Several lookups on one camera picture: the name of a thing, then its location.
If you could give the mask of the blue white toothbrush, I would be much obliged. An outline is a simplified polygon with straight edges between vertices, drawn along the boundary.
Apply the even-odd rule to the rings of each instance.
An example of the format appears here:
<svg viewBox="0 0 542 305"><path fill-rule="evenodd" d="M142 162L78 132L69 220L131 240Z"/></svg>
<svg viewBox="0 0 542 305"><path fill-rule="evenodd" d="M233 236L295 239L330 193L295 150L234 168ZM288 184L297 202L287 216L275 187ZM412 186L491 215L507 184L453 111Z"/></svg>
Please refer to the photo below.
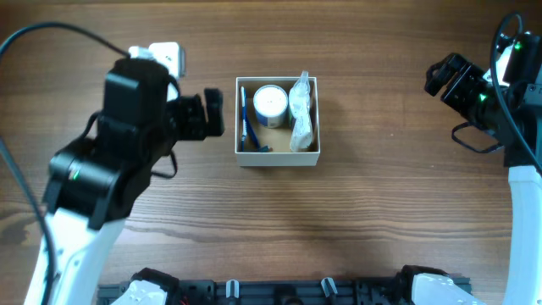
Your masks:
<svg viewBox="0 0 542 305"><path fill-rule="evenodd" d="M240 89L241 93L241 151L245 151L245 143L247 138L247 127L246 127L246 91L244 86Z"/></svg>

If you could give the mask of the white cotton swab tub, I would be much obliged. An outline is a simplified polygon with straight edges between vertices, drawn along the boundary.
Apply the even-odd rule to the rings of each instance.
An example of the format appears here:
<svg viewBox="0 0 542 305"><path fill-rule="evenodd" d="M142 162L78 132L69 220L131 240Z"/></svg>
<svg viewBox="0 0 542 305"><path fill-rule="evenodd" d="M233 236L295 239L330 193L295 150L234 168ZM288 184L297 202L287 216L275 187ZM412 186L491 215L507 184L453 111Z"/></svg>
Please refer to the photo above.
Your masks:
<svg viewBox="0 0 542 305"><path fill-rule="evenodd" d="M276 85L260 87L253 97L253 105L260 125L278 128L285 122L288 97L281 87Z"/></svg>

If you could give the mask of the blue disposable razor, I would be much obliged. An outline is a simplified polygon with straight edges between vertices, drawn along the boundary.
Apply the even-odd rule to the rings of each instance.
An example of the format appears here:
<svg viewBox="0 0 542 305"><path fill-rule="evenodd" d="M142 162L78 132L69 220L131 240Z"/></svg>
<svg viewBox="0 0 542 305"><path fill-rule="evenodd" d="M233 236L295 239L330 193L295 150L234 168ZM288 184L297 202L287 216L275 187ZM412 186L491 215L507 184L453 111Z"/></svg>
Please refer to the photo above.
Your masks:
<svg viewBox="0 0 542 305"><path fill-rule="evenodd" d="M270 151L270 147L261 145L260 141L257 138L257 135L256 135L254 129L252 128L250 120L245 119L244 124L245 124L245 130L246 130L246 133L247 133L247 137L251 139L251 141L253 143L253 146L256 148L256 152L257 153L268 153Z"/></svg>

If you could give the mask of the white lotion tube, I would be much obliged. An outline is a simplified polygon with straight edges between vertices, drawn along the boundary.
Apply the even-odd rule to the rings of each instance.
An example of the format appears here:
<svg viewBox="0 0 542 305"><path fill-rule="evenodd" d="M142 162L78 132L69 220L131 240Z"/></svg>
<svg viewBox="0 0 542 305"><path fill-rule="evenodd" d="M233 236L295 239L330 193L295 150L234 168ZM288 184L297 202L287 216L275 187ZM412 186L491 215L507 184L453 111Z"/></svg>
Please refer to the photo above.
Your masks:
<svg viewBox="0 0 542 305"><path fill-rule="evenodd" d="M302 100L293 100L290 103L290 150L301 152L312 144L312 121L307 103Z"/></svg>

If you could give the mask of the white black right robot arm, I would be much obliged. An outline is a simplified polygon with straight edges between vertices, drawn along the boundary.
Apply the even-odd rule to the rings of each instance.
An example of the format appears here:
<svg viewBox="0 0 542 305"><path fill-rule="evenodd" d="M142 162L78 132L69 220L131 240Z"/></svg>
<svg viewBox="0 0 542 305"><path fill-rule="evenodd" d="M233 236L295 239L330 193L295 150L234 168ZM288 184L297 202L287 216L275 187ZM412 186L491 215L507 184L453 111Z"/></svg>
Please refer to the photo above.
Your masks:
<svg viewBox="0 0 542 305"><path fill-rule="evenodd" d="M440 96L464 123L493 137L483 153L503 150L512 194L512 239L503 302L541 302L541 38L498 32L490 67L458 53L430 66L424 90Z"/></svg>

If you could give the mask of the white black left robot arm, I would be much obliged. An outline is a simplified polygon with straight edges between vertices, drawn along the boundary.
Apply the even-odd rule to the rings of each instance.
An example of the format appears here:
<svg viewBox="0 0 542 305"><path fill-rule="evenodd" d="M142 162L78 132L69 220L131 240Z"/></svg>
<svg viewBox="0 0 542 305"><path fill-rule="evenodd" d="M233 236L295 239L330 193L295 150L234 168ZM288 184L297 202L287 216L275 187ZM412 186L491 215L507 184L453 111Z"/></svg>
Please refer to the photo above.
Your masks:
<svg viewBox="0 0 542 305"><path fill-rule="evenodd" d="M224 133L223 94L169 98L177 80L161 64L122 58L105 78L103 106L83 133L48 165L47 206L36 267L25 302L88 304L136 199L174 156L178 141Z"/></svg>

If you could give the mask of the beige open cardboard box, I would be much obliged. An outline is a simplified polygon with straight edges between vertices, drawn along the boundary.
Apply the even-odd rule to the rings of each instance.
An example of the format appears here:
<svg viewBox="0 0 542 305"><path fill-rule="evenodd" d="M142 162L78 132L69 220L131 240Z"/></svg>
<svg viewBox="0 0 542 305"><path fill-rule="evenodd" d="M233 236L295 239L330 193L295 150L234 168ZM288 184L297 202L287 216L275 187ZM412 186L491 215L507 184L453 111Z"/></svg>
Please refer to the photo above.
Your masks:
<svg viewBox="0 0 542 305"><path fill-rule="evenodd" d="M308 78L311 98L311 121L313 130L312 145L305 151L290 150L291 129L288 124L269 129L257 122L252 98L257 89L265 85L276 85L289 91L297 81L295 76L246 76L235 80L235 145L236 160L241 167L288 167L314 166L321 153L320 121L318 108L318 81ZM268 152L257 152L251 140L246 141L246 148L241 148L242 107L246 106L248 121L261 146L268 147Z"/></svg>

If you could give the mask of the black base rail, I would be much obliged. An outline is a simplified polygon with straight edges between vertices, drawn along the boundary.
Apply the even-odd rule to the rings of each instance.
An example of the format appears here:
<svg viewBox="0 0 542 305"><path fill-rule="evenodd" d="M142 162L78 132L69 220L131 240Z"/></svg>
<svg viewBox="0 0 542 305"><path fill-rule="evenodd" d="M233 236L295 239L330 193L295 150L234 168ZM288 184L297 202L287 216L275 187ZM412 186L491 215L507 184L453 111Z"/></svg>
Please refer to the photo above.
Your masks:
<svg viewBox="0 0 542 305"><path fill-rule="evenodd" d="M336 280L335 295L326 296L319 280L241 282L238 297L226 296L226 284L212 280L182 280L175 304L408 304L400 294L386 288L391 278Z"/></svg>

